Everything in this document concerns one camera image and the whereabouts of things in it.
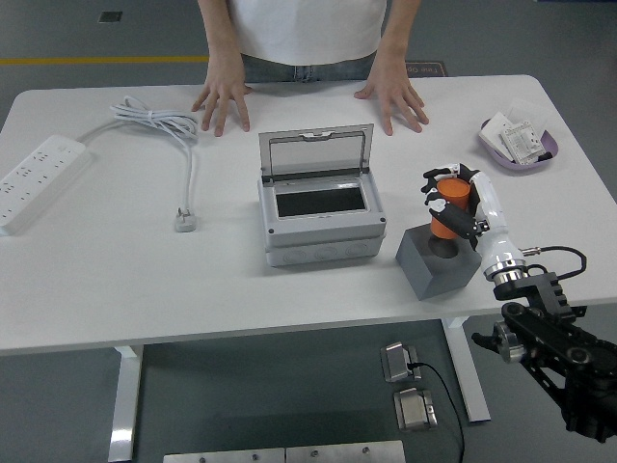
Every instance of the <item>person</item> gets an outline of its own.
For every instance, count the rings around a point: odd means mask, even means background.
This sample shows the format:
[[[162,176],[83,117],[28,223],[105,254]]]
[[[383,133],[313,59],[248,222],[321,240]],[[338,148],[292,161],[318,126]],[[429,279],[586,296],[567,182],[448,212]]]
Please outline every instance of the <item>person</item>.
[[[210,51],[203,88],[192,111],[224,133],[235,102],[250,130],[247,82],[366,80],[354,96],[378,97],[382,125],[392,135],[392,107],[415,132],[428,124],[424,102],[407,77],[405,55],[421,0],[199,0]]]

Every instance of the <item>power strip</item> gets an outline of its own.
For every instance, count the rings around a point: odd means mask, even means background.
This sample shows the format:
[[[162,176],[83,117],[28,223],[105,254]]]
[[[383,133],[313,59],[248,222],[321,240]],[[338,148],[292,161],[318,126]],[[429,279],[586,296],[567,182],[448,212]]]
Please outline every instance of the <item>power strip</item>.
[[[86,146],[52,135],[0,182],[0,234],[36,217],[90,161]]]

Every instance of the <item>jeans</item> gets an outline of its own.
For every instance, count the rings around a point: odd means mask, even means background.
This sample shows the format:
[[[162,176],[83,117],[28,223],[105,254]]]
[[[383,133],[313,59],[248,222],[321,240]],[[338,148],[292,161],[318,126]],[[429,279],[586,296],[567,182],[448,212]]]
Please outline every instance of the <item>jeans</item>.
[[[247,83],[319,82],[322,80],[366,80],[375,53],[359,60],[331,65],[290,66],[242,55]]]

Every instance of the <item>table leg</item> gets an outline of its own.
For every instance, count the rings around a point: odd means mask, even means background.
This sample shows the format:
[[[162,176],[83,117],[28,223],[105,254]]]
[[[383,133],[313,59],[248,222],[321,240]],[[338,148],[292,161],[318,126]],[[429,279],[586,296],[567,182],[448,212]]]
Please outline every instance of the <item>table leg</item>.
[[[121,362],[112,438],[109,444],[110,462],[130,461],[133,456],[137,399],[144,354],[142,345],[124,345],[116,347],[116,350],[121,354]]]
[[[482,386],[469,351],[469,344],[463,330],[468,317],[442,319],[443,331],[450,349],[452,363],[459,380],[463,400],[470,422],[484,422],[491,419]]]

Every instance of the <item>floor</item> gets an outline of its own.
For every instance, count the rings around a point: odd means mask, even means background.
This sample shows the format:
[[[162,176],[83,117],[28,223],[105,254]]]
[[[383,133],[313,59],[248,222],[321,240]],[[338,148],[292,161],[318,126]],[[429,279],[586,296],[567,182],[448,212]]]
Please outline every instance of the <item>floor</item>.
[[[123,11],[121,22],[99,24],[103,11]],[[203,63],[7,61],[205,55],[196,2],[3,0],[0,21],[0,123],[13,99],[30,89],[204,78]],[[617,3],[430,0],[410,43],[410,60],[443,61],[451,76],[538,78],[616,197]],[[488,334],[496,319],[471,319],[468,337]],[[578,324],[617,342],[613,306],[590,308]],[[379,358],[380,347],[396,340],[434,364],[465,417],[438,321],[152,345],[145,352],[134,461],[393,439],[403,440],[410,463],[457,461],[455,417],[430,371],[419,387],[433,393],[440,426],[397,430],[392,393],[403,386],[384,382]],[[465,425],[465,461],[614,460],[617,438],[601,445],[568,433],[558,409],[520,366],[474,345],[471,352],[492,420]],[[106,461],[119,360],[113,349],[0,358],[0,461]]]

